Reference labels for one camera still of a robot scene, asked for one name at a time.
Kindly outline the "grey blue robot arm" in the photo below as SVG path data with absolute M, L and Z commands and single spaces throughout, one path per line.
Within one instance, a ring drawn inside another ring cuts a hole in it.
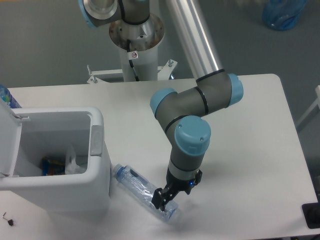
M 109 36 L 120 51 L 126 82 L 158 77 L 158 56 L 152 54 L 164 38 L 162 21 L 150 11 L 147 0 L 80 0 L 80 11 L 91 28 L 109 25 Z M 189 194 L 202 179 L 200 166 L 209 147 L 211 129 L 203 116 L 238 103 L 242 82 L 225 72 L 196 0 L 167 0 L 178 38 L 196 86 L 183 92 L 157 91 L 150 100 L 154 117 L 171 144 L 166 185 L 152 197 L 164 210 L 180 192 Z

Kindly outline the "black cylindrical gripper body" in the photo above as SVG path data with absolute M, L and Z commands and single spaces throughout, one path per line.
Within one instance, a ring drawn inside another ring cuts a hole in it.
M 166 185 L 165 188 L 169 188 L 175 196 L 179 192 L 185 192 L 187 190 L 187 182 L 195 177 L 197 171 L 192 175 L 192 178 L 184 180 L 175 177 L 169 169 L 167 169 L 166 173 Z

